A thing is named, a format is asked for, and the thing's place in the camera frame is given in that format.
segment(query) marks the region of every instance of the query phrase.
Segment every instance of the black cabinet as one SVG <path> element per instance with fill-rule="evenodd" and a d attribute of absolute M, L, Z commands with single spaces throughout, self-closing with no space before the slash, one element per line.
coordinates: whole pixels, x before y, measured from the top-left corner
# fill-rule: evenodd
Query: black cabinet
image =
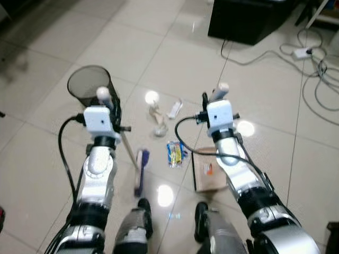
<path fill-rule="evenodd" d="M 0 4 L 9 15 L 12 15 L 29 1 L 30 0 L 0 0 Z"/>
<path fill-rule="evenodd" d="M 215 0 L 208 36 L 254 45 L 276 30 L 292 0 Z"/>

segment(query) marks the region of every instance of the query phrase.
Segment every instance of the broom handle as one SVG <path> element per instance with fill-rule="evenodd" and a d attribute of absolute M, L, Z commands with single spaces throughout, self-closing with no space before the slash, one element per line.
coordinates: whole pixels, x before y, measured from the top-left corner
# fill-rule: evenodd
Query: broom handle
<path fill-rule="evenodd" d="M 123 143 L 123 145 L 125 146 L 125 148 L 126 148 L 126 150 L 127 150 L 127 153 L 128 153 L 128 155 L 129 155 L 129 158 L 132 160 L 133 165 L 134 165 L 134 167 L 136 168 L 136 171 L 139 172 L 139 167 L 138 167 L 136 158 L 135 158 L 134 155 L 133 155 L 131 146 L 129 145 L 129 142 L 128 142 L 127 138 L 126 138 L 125 133 L 122 131 L 122 132 L 120 132 L 120 135 L 121 135 L 122 143 Z"/>

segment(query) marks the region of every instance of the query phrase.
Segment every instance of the gray cable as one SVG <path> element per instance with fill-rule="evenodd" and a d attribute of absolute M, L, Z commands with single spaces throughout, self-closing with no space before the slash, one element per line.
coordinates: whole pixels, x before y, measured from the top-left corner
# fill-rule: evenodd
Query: gray cable
<path fill-rule="evenodd" d="M 224 40 L 224 42 L 222 43 L 222 46 L 221 46 L 221 50 L 220 50 L 220 55 L 226 59 L 227 61 L 230 61 L 230 62 L 233 62 L 237 65 L 240 65 L 240 66 L 247 66 L 247 65 L 250 65 L 256 61 L 259 61 L 259 60 L 262 60 L 263 57 L 265 55 L 268 55 L 268 54 L 273 54 L 275 56 L 277 56 L 278 58 L 280 58 L 281 60 L 283 60 L 284 62 L 286 62 L 287 64 L 289 64 L 290 66 L 292 66 L 295 70 L 297 70 L 299 73 L 301 73 L 303 76 L 306 76 L 307 79 L 305 80 L 304 84 L 302 85 L 302 99 L 304 100 L 306 106 L 314 113 L 316 114 L 318 117 L 320 117 L 321 119 L 327 121 L 328 123 L 331 123 L 331 124 L 334 124 L 334 125 L 337 125 L 339 126 L 339 122 L 334 122 L 330 119 L 327 119 L 326 117 L 320 115 L 319 113 L 317 113 L 310 105 L 309 103 L 307 102 L 306 100 L 306 97 L 305 97 L 305 87 L 306 85 L 308 84 L 308 81 L 310 78 L 319 78 L 319 81 L 315 87 L 315 90 L 314 90 L 314 97 L 315 97 L 315 100 L 316 102 L 318 103 L 318 105 L 327 110 L 327 111 L 330 111 L 330 112 L 339 112 L 339 107 L 328 107 L 326 106 L 320 99 L 319 99 L 319 88 L 321 86 L 321 84 L 324 84 L 327 88 L 329 88 L 330 90 L 332 90 L 336 95 L 339 96 L 339 79 L 338 78 L 335 78 L 333 77 L 332 75 L 328 74 L 328 71 L 334 71 L 334 72 L 337 72 L 339 73 L 339 69 L 336 69 L 336 68 L 328 68 L 325 60 L 326 58 L 337 58 L 339 59 L 339 56 L 336 56 L 336 55 L 328 55 L 326 50 L 323 48 L 323 37 L 322 35 L 316 31 L 316 30 L 311 30 L 311 29 L 301 29 L 298 34 L 297 34 L 297 39 L 298 39 L 298 42 L 299 42 L 299 45 L 294 45 L 294 44 L 290 44 L 290 43 L 283 43 L 280 45 L 279 47 L 279 50 L 280 52 L 283 54 L 283 55 L 286 55 L 286 56 L 291 56 L 293 51 L 291 52 L 287 52 L 284 50 L 284 48 L 287 48 L 287 47 L 290 47 L 290 48 L 295 48 L 295 49 L 301 49 L 301 48 L 305 48 L 307 47 L 303 42 L 302 42 L 302 39 L 301 39 L 301 35 L 302 33 L 306 33 L 306 36 L 308 36 L 308 33 L 311 32 L 311 33 L 314 33 L 315 35 L 317 35 L 319 37 L 319 44 L 316 44 L 316 45 L 313 45 L 313 46 L 309 46 L 308 48 L 310 48 L 312 51 L 314 51 L 315 49 L 318 49 L 320 51 L 322 51 L 322 53 L 324 54 L 324 57 L 321 59 L 321 58 L 317 58 L 316 56 L 314 56 L 313 54 L 311 54 L 311 61 L 312 63 L 314 64 L 315 66 L 315 69 L 316 71 L 312 74 L 308 74 L 308 73 L 305 73 L 303 70 L 301 70 L 296 64 L 294 64 L 292 61 L 289 61 L 287 60 L 286 58 L 282 57 L 278 52 L 274 51 L 274 50 L 267 50 L 265 51 L 264 53 L 262 53 L 260 56 L 248 61 L 248 62 L 239 62 L 239 61 L 236 61 L 234 59 L 231 59 L 229 57 L 226 57 L 224 56 L 224 54 L 222 53 L 225 45 L 228 44 L 229 41 L 227 41 L 227 43 L 225 44 L 226 40 Z"/>

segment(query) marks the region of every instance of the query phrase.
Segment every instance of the power strip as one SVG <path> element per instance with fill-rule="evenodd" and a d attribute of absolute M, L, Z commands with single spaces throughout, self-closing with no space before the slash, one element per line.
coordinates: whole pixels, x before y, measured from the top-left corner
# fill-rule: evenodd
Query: power strip
<path fill-rule="evenodd" d="M 312 55 L 312 49 L 311 48 L 302 48 L 302 49 L 296 49 L 292 53 L 292 58 L 294 61 L 298 60 L 304 60 L 307 58 L 310 58 Z"/>

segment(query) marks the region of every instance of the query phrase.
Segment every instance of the trash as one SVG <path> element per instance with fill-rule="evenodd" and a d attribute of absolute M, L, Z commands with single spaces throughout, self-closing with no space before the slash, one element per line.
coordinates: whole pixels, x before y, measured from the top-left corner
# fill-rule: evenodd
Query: trash
<path fill-rule="evenodd" d="M 157 137 L 165 136 L 168 131 L 168 127 L 158 105 L 158 93 L 155 91 L 149 91 L 145 96 L 145 101 L 149 105 L 149 114 L 157 123 L 157 126 L 153 129 L 153 134 Z"/>
<path fill-rule="evenodd" d="M 168 164 L 171 168 L 179 167 L 181 166 L 185 154 L 184 151 L 184 145 L 182 145 L 180 142 L 168 142 L 167 144 L 167 158 L 168 158 Z"/>
<path fill-rule="evenodd" d="M 215 153 L 215 147 L 197 149 L 199 152 Z M 216 191 L 227 186 L 225 172 L 216 159 L 192 153 L 193 183 L 196 192 Z"/>
<path fill-rule="evenodd" d="M 182 108 L 182 101 L 179 100 L 176 103 L 174 103 L 171 112 L 167 113 L 168 118 L 175 119 L 181 108 Z"/>

